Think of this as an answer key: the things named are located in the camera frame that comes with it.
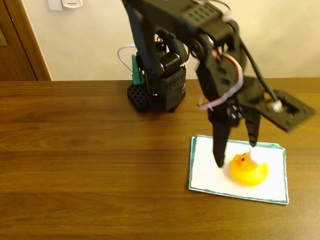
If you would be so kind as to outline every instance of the light switch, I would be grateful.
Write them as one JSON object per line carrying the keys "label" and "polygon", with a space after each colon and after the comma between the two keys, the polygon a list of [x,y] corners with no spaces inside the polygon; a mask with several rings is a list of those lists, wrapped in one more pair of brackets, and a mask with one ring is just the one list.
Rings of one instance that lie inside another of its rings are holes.
{"label": "light switch", "polygon": [[83,5],[82,0],[62,0],[64,7],[69,9],[77,9]]}

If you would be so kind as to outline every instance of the cable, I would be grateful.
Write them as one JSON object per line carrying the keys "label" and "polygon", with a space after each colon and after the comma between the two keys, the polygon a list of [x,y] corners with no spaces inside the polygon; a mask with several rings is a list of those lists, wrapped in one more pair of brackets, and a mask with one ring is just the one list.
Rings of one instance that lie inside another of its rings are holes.
{"label": "cable", "polygon": [[259,67],[257,66],[255,60],[253,59],[253,57],[251,56],[248,48],[246,47],[245,43],[242,41],[241,37],[240,38],[240,43],[243,47],[243,50],[245,52],[245,54],[247,55],[253,70],[255,72],[256,77],[258,78],[258,80],[260,81],[261,85],[264,87],[264,89],[266,90],[266,92],[272,97],[272,99],[277,102],[279,99],[277,97],[277,95],[275,94],[275,92],[268,86],[268,84],[266,83],[264,77],[262,76],[262,73],[259,70]]}
{"label": "cable", "polygon": [[216,3],[219,3],[219,4],[222,4],[222,5],[226,6],[226,7],[229,9],[229,11],[231,12],[231,8],[230,8],[229,5],[226,4],[225,2],[220,1],[220,0],[210,0],[210,1],[216,2]]}
{"label": "cable", "polygon": [[136,45],[130,44],[130,45],[127,45],[127,46],[120,47],[120,48],[118,49],[118,51],[116,52],[116,55],[118,56],[118,58],[119,58],[119,60],[121,61],[121,63],[122,63],[131,73],[133,73],[132,69],[131,69],[130,67],[128,67],[128,65],[127,65],[127,64],[121,59],[121,57],[120,57],[120,52],[121,52],[121,50],[127,49],[127,48],[133,48],[133,49],[135,49],[135,48],[136,48]]}
{"label": "cable", "polygon": [[188,57],[183,63],[181,63],[180,67],[183,67],[190,61],[190,56],[191,56],[191,52],[190,52],[190,49],[188,48]]}
{"label": "cable", "polygon": [[[216,50],[214,50],[212,53],[213,53],[213,56],[217,56],[218,53],[215,52]],[[213,100],[207,104],[203,104],[203,97],[200,98],[199,102],[198,102],[198,106],[201,110],[206,110],[206,109],[210,109],[211,111],[213,111],[213,108],[218,106],[218,105],[221,105],[223,104],[225,101],[227,101],[228,98],[232,97],[244,84],[244,73],[243,73],[243,69],[242,67],[240,66],[240,64],[237,62],[237,60],[235,60],[231,55],[229,54],[226,54],[226,53],[223,53],[223,55],[229,59],[233,64],[234,66],[236,67],[237,69],[237,77],[238,77],[238,81],[237,83],[232,87],[230,88],[229,91],[227,91],[225,94],[223,94],[222,97],[216,99],[216,100]]]}

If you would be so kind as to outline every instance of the paper sheet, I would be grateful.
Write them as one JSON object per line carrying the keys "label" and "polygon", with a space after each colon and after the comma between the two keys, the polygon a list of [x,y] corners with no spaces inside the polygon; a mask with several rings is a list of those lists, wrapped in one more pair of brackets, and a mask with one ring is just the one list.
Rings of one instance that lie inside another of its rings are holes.
{"label": "paper sheet", "polygon": [[257,146],[267,152],[269,175],[258,186],[243,186],[230,178],[229,165],[235,155],[247,153],[251,148],[250,144],[245,141],[229,140],[223,168],[217,167],[212,146],[212,137],[198,135],[192,139],[190,190],[277,204],[289,203],[286,151],[283,147],[275,143],[258,143]]}

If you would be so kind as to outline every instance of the robotic arm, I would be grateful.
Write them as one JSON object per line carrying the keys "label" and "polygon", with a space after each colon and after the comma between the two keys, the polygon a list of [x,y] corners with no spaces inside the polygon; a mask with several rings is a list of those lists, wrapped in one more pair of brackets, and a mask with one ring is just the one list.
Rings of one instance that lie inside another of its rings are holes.
{"label": "robotic arm", "polygon": [[[239,26],[224,20],[224,14],[207,0],[122,0],[142,61],[144,75],[166,78],[184,75],[189,55],[199,60],[196,70],[213,127],[213,155],[224,165],[225,149],[232,127],[245,119],[251,146],[258,141],[261,115],[288,132],[314,111],[293,96],[273,91],[264,81],[243,43]],[[168,45],[159,54],[155,35]],[[243,76],[247,58],[257,79]],[[265,97],[267,92],[271,99]]]}

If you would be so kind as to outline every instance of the beige wall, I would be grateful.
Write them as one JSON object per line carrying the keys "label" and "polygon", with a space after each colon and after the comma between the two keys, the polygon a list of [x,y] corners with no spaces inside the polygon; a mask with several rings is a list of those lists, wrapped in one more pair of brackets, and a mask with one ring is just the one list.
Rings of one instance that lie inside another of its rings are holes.
{"label": "beige wall", "polygon": [[[61,12],[50,11],[47,0],[22,2],[54,81],[131,78],[116,56],[133,43],[121,0],[83,0],[83,7]],[[320,77],[320,0],[226,2],[265,77]],[[130,65],[134,53],[121,56]],[[196,65],[188,64],[189,79]]]}

